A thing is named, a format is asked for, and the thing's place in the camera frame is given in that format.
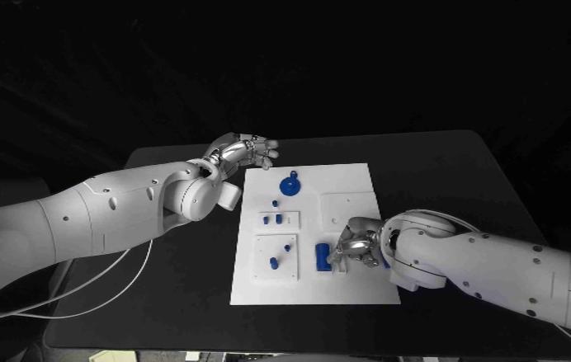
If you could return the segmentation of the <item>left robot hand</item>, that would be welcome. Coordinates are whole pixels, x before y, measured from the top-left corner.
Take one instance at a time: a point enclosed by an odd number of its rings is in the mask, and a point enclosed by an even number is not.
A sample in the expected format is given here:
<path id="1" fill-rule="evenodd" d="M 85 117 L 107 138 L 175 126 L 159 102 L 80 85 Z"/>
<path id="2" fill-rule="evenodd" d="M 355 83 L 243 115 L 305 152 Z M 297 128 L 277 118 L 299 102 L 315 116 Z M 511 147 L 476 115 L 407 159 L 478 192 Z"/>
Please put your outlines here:
<path id="1" fill-rule="evenodd" d="M 209 145 L 204 159 L 218 168 L 227 180 L 241 167 L 257 166 L 267 171 L 280 154 L 279 141 L 256 134 L 227 133 Z"/>

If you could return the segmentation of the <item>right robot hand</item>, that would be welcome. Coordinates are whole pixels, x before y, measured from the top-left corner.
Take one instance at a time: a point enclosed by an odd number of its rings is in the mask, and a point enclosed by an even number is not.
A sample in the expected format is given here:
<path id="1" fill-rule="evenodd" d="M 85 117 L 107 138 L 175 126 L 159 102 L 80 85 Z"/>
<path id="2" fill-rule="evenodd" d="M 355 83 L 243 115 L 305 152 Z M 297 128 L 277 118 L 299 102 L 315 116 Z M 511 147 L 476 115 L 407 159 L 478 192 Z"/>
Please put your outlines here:
<path id="1" fill-rule="evenodd" d="M 383 219 L 352 217 L 345 225 L 336 246 L 328 256 L 331 265 L 339 264 L 345 257 L 361 261 L 365 266 L 377 267 L 381 259 L 377 258 L 381 231 L 385 225 Z"/>

